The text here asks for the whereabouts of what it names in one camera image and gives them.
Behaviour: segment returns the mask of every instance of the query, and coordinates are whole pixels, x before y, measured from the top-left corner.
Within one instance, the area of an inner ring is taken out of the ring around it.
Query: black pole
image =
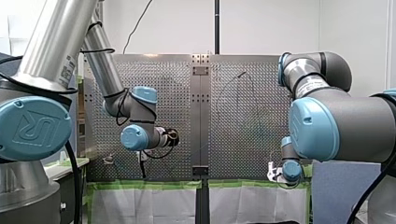
[[[220,0],[215,0],[215,54],[220,54]]]

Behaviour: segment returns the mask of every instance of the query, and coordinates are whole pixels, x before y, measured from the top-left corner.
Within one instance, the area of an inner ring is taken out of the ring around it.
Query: black cable
[[[81,203],[82,203],[82,198],[80,195],[79,170],[78,170],[77,160],[74,155],[73,148],[70,145],[70,142],[67,141],[65,146],[66,146],[67,154],[69,155],[69,158],[70,158],[70,163],[72,164],[72,171],[73,171],[73,177],[74,177],[74,190],[75,190],[74,223],[78,224],[79,223],[80,207],[81,207]]]
[[[12,62],[12,61],[17,61],[17,60],[20,60],[22,58],[23,58],[23,56],[5,58],[5,59],[0,60],[0,64],[7,63],[7,62]]]
[[[396,100],[393,99],[393,97],[386,95],[386,94],[377,94],[374,95],[377,97],[381,97],[384,100],[390,101],[392,104],[396,106]],[[387,164],[385,165],[385,168],[382,170],[381,174],[375,179],[375,181],[370,185],[370,187],[364,191],[364,193],[361,195],[361,198],[358,200],[358,203],[356,203],[355,207],[352,210],[352,213],[349,216],[349,219],[347,220],[346,224],[352,224],[356,215],[358,214],[359,210],[361,209],[361,206],[363,203],[366,201],[368,196],[373,192],[373,190],[379,185],[379,183],[385,178],[385,176],[388,174],[388,172],[391,170],[392,166],[396,162],[396,143],[393,148],[392,153],[389,156],[389,159],[387,160]]]
[[[142,171],[142,178],[146,179],[145,162],[142,161],[142,153],[139,153],[139,165],[140,165],[140,170]]]
[[[125,50],[126,50],[126,48],[128,48],[129,41],[131,41],[131,36],[134,34],[134,32],[136,31],[137,27],[139,26],[140,21],[141,21],[141,20],[143,19],[143,17],[145,16],[146,11],[148,10],[149,5],[151,4],[151,2],[152,2],[152,0],[149,0],[149,1],[148,1],[148,4],[146,5],[145,10],[143,11],[142,15],[140,16],[139,20],[137,21],[136,25],[134,26],[134,29],[133,29],[132,32],[129,34],[128,40],[127,40],[127,42],[126,42],[126,44],[125,44],[125,47],[124,47],[124,49],[123,49],[123,51],[122,51],[122,54],[125,54]]]
[[[92,50],[81,50],[80,53],[100,53],[100,52],[107,52],[107,53],[114,53],[116,52],[114,49],[92,49]]]
[[[225,85],[224,85],[224,87],[221,89],[221,91],[220,91],[220,93],[219,93],[219,97],[218,97],[218,99],[216,100],[216,103],[215,103],[215,108],[216,108],[216,113],[218,114],[218,117],[219,117],[219,119],[220,119],[220,113],[219,113],[219,99],[221,98],[221,95],[223,94],[223,92],[224,92],[224,90],[228,87],[228,85],[230,85],[234,80],[236,80],[237,78],[240,78],[240,77],[242,77],[244,74],[246,74],[247,72],[242,72],[241,74],[239,74],[238,76],[236,76],[236,77],[233,77],[230,81],[228,81]]]
[[[175,148],[175,145],[173,145],[173,146],[171,147],[171,149],[169,149],[169,151],[167,151],[165,154],[163,154],[163,155],[161,155],[161,156],[159,156],[159,157],[151,156],[151,155],[149,155],[148,153],[146,153],[145,150],[142,150],[142,152],[143,152],[147,157],[149,157],[149,158],[151,158],[151,159],[159,160],[159,159],[163,159],[163,158],[169,156],[169,154],[171,154],[171,152],[173,151],[174,148]]]
[[[129,116],[128,116],[128,117],[126,118],[126,120],[124,120],[123,122],[119,122],[119,118],[120,118],[120,117],[126,117],[125,115],[122,114],[121,109],[122,109],[123,104],[125,103],[126,97],[128,96],[129,89],[128,89],[128,88],[125,88],[124,91],[125,91],[125,93],[124,93],[124,95],[122,96],[122,99],[119,101],[118,111],[117,111],[117,116],[116,116],[116,122],[117,122],[117,125],[119,125],[119,126],[123,125],[123,124],[124,124],[126,121],[128,121],[128,119],[129,119]]]

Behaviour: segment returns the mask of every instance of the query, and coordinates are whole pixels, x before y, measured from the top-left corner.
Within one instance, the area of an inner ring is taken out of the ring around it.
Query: pegboard
[[[189,55],[147,57],[143,55],[116,55],[117,69],[124,87],[149,86],[159,93],[156,125],[178,130],[180,144],[162,160],[148,160],[145,164],[149,179],[191,179],[191,118],[190,118],[190,74]],[[89,117],[87,140],[92,141],[89,150],[94,150],[88,169],[90,181],[112,179],[139,179],[141,171],[135,153],[126,150],[120,143],[122,129],[115,118],[102,110],[103,97],[92,74],[87,76],[85,87]],[[165,153],[169,148],[156,150],[154,156]],[[104,164],[103,158],[113,155],[114,164]]]
[[[167,158],[148,160],[148,178],[192,179],[191,168],[198,164],[208,165],[210,178],[266,179],[267,162],[280,161],[280,141],[288,135],[290,99],[277,86],[278,57],[205,56],[203,74],[197,76],[192,56],[115,56],[124,86],[155,88],[156,124],[176,128],[181,137]],[[120,143],[128,124],[119,127],[102,111],[103,97],[91,71],[84,82],[89,181],[140,179],[136,155]],[[110,154],[114,164],[105,165],[102,158]]]
[[[281,161],[290,98],[277,85],[277,60],[211,57],[210,178],[266,179],[268,161]]]

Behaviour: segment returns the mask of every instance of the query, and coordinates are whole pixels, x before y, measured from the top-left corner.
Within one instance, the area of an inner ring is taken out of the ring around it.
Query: white cloth
[[[210,222],[307,223],[307,190],[242,186],[209,190]]]
[[[101,189],[91,224],[195,224],[196,189]]]

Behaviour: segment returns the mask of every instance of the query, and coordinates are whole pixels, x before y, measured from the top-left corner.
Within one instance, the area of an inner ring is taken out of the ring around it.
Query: robotic arm
[[[112,55],[95,52],[96,49],[110,49],[96,13],[93,13],[83,48],[93,52],[87,54],[87,59],[105,98],[104,111],[116,118],[125,117],[133,123],[122,131],[122,144],[132,151],[177,146],[179,138],[175,129],[154,126],[157,118],[157,91],[143,86],[132,90],[124,89]]]
[[[0,219],[6,223],[60,223],[59,185],[48,180],[40,160],[67,143],[72,120],[68,89],[81,47],[105,98],[104,110],[132,125],[120,140],[132,151],[174,147],[175,129],[155,127],[157,92],[124,89],[95,8],[98,0],[49,0],[16,75],[0,73]],[[75,223],[79,223],[78,168]]]
[[[381,174],[363,193],[347,223],[353,222],[372,192],[369,216],[381,223],[394,223],[394,194],[389,190],[396,182],[387,175],[395,176],[391,170],[396,161],[396,90],[351,97],[347,93],[350,69],[344,59],[330,52],[283,54],[278,82],[293,98],[290,136],[282,140],[280,179],[298,184],[302,177],[300,158],[380,162],[384,164]],[[383,184],[374,190],[381,181]]]
[[[122,144],[132,151],[178,144],[175,129],[154,126],[156,90],[124,89],[96,4],[47,1],[18,73],[5,77],[0,87],[0,126],[9,128],[0,134],[0,158],[37,161],[64,146],[71,133],[71,101],[65,95],[76,92],[67,88],[81,46],[105,98],[104,110],[133,123],[122,131]]]

